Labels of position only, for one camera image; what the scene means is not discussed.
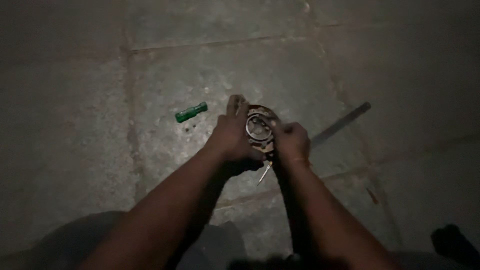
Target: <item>floor tile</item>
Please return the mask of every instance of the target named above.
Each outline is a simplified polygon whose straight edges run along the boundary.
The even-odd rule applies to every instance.
[[[415,25],[325,32],[338,84],[352,104],[373,159],[419,151],[480,131],[480,71],[470,31]]]
[[[0,17],[2,63],[115,55],[124,43],[121,1],[7,0]]]
[[[0,72],[0,254],[73,219],[133,206],[119,60]]]
[[[385,213],[378,191],[366,176],[325,180],[325,186],[343,206],[390,251],[400,248],[395,227]]]
[[[231,94],[241,93],[251,104],[270,107],[286,122],[300,122],[310,134],[319,133],[344,115],[321,51],[304,39],[149,51],[135,55],[132,68],[148,190],[204,145],[217,116],[225,113]],[[176,112],[202,101],[208,104],[207,112],[176,123]],[[350,137],[348,132],[339,133],[325,148],[319,148],[326,153],[337,148],[335,154],[317,155],[324,158],[322,174],[362,164],[362,156],[352,154],[358,152],[359,145],[350,143]],[[257,187],[262,173],[259,170],[231,179],[222,198],[231,200],[276,187],[272,173]]]
[[[474,0],[310,0],[319,25],[411,24],[445,21],[480,8]]]
[[[480,248],[480,143],[465,143],[380,167],[406,250],[433,251],[430,234],[456,224]]]
[[[210,224],[220,225],[227,221],[233,222],[242,234],[249,259],[292,254],[287,212],[281,194],[217,209]]]
[[[302,0],[137,0],[129,3],[134,49],[292,35],[306,29]]]

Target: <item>hand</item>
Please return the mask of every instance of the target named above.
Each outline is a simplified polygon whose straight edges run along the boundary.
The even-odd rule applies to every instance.
[[[205,144],[206,148],[221,151],[225,160],[239,161],[245,158],[265,160],[265,154],[253,149],[248,143],[245,131],[247,122],[248,102],[243,102],[238,110],[242,96],[232,95],[228,100],[227,114],[220,115],[212,135]]]
[[[299,123],[281,124],[280,121],[266,120],[275,138],[275,149],[278,157],[286,165],[301,162],[309,165],[310,139],[307,130]]]

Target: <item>forearm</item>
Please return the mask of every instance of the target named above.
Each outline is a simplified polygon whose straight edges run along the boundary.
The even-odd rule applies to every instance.
[[[287,165],[294,193],[305,211],[321,255],[351,269],[395,269],[382,245],[338,202],[308,166]]]
[[[164,266],[222,162],[220,153],[200,150],[126,214],[84,269],[139,269],[153,258],[156,266]]]

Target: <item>screwdriver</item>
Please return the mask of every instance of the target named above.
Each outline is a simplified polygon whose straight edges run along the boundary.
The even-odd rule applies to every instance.
[[[265,175],[267,174],[268,170],[270,169],[270,167],[272,166],[273,162],[270,162],[267,166],[267,169],[265,170],[265,172],[263,173],[262,177],[260,178],[260,181],[258,181],[258,184],[257,185],[260,185],[260,182],[264,179]]]
[[[181,112],[177,112],[175,114],[175,119],[177,119],[177,122],[181,123],[183,121],[186,121],[186,120],[194,117],[195,115],[199,114],[200,112],[207,111],[207,110],[208,110],[207,103],[204,101],[204,102],[198,104],[195,107],[190,107],[190,108],[188,108],[186,110],[183,110]]]

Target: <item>screwdriver handle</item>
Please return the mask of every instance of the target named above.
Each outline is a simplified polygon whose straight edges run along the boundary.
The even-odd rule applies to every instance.
[[[207,103],[204,101],[204,102],[198,104],[195,107],[190,107],[190,108],[188,108],[186,110],[183,110],[181,112],[177,112],[175,114],[175,119],[177,119],[177,122],[181,123],[183,121],[186,121],[186,120],[194,117],[195,115],[199,114],[200,112],[207,111],[207,110],[208,110],[208,106],[207,106]]]

